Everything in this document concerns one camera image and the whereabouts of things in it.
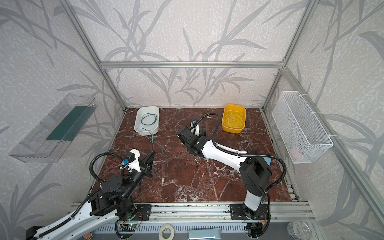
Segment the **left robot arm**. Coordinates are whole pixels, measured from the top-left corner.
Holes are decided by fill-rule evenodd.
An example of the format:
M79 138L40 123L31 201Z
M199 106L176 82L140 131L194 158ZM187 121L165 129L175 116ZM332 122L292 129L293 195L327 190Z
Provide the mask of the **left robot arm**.
M151 213L150 205L135 205L133 193L144 177L152 178L152 168L156 153L141 156L131 150L121 158L115 153L101 153L93 158L89 170L99 182L100 189L88 194L80 205L62 219L46 226L31 227L26 232L27 240L76 240L107 223L133 220L138 217L147 221ZM128 173L101 179L94 171L96 161L104 156L118 159L122 170Z

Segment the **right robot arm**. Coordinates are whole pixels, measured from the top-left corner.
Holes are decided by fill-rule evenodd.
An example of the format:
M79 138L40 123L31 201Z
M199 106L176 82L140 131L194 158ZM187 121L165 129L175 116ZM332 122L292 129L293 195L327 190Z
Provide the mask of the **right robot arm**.
M203 134L197 134L200 122L208 116L218 117L210 138ZM286 164L278 156L260 154L258 151L238 151L216 143L215 136L220 122L220 115L208 113L192 123L190 127L180 129L176 136L185 145L189 154L218 161L233 168L240 174L242 183L247 190L243 202L244 216L247 219L255 220L261 211L260 205L264 199L271 199L269 191L285 178L287 173ZM281 164L282 173L277 180L270 183L273 174L270 167L272 159Z

